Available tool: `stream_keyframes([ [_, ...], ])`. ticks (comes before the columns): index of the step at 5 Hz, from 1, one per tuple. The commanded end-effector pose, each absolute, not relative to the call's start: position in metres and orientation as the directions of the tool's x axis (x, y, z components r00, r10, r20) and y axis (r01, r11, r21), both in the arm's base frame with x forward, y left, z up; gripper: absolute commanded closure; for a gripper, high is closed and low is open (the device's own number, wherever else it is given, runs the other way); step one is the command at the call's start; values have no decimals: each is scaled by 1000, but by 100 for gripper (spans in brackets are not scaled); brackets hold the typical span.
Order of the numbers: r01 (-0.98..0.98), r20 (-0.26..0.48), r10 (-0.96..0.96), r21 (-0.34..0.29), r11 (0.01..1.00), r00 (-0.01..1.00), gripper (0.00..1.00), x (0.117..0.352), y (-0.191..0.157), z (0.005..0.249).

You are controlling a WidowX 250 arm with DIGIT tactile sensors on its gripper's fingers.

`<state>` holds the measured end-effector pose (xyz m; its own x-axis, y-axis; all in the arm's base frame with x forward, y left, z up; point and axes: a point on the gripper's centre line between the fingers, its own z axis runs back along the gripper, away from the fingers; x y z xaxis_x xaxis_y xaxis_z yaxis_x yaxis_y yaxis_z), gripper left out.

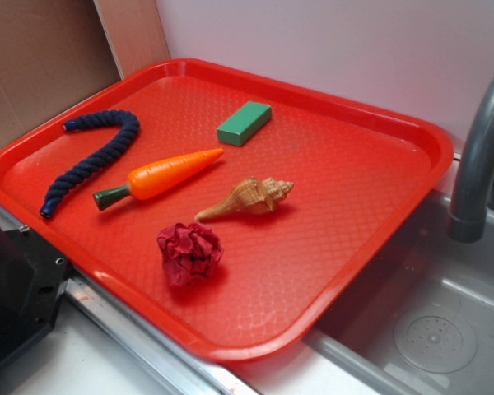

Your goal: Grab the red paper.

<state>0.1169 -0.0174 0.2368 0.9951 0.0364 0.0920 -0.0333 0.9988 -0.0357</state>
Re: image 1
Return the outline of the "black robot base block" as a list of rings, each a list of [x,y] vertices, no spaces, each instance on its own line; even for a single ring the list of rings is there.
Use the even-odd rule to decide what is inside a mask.
[[[69,270],[37,232],[0,228],[0,369],[54,329]]]

